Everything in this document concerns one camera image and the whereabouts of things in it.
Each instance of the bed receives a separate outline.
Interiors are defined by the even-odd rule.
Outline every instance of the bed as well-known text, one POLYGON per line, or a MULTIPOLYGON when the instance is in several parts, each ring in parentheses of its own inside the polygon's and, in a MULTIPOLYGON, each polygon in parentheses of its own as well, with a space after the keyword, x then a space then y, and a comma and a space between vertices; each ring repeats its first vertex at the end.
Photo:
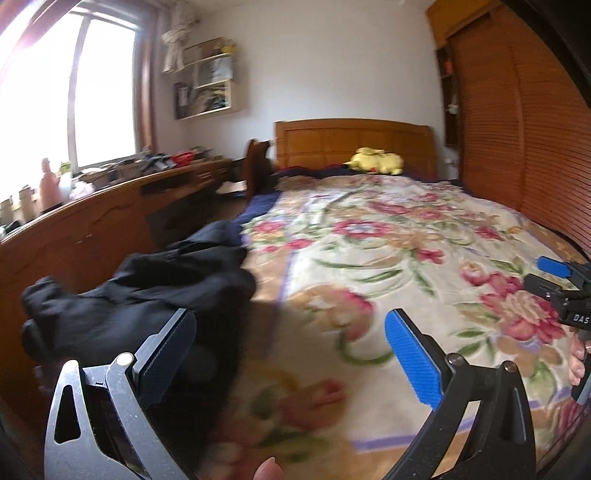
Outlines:
POLYGON ((275 456, 290 479, 383 478, 430 411, 384 338, 396 307, 446 352, 517 363, 538 466, 549 465, 586 410, 569 395, 569 334, 522 278, 540 274, 540 255, 581 253, 512 209, 434 181, 429 127, 317 119, 279 122, 276 134, 272 191, 255 192, 236 220, 258 282, 242 369, 197 476, 251 480, 275 456), (363 146, 401 154, 405 175, 334 167, 363 146))

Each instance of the wooden bed frame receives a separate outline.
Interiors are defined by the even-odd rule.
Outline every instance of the wooden bed frame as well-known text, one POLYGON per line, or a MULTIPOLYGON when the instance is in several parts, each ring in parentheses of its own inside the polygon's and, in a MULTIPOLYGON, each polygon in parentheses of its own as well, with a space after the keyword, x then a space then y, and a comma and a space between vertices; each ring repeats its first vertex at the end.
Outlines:
POLYGON ((343 164, 360 147, 380 148, 404 159, 404 173, 437 180, 437 150, 433 132, 425 125, 361 118, 325 118, 277 122, 279 168, 319 170, 343 164))

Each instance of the screw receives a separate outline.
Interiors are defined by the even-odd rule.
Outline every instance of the screw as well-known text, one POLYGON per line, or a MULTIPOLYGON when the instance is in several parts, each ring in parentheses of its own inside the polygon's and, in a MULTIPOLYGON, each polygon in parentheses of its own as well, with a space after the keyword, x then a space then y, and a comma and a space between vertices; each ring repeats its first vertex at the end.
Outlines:
POLYGON ((129 352, 120 353, 117 356, 117 365, 125 367, 126 365, 129 365, 133 360, 134 360, 134 356, 131 353, 129 353, 129 352))
POLYGON ((459 353, 450 353, 447 356, 447 361, 450 362, 452 365, 455 365, 456 367, 466 363, 464 357, 462 357, 459 353))
POLYGON ((517 372, 517 365, 515 365, 513 362, 503 362, 503 367, 505 367, 505 370, 507 370, 510 374, 517 372))

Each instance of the wooden chair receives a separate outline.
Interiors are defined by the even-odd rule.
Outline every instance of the wooden chair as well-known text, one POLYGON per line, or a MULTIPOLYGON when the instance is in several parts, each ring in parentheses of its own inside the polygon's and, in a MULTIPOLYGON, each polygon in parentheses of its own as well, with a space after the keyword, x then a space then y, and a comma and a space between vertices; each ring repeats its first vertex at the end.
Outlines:
POLYGON ((242 165, 242 176, 246 181, 246 201, 261 193, 269 176, 273 173, 271 163, 267 160, 269 141, 259 142, 252 139, 248 143, 246 157, 242 165))

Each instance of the yellow plush toy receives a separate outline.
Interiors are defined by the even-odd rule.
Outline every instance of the yellow plush toy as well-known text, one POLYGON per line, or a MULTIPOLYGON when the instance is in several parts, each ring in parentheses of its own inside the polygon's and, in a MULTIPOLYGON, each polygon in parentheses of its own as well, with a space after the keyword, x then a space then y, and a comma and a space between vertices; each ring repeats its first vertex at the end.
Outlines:
POLYGON ((351 161, 345 163, 352 170, 364 171, 367 173, 387 173, 400 175, 404 161, 396 153, 386 153, 384 150, 363 147, 351 157, 351 161))

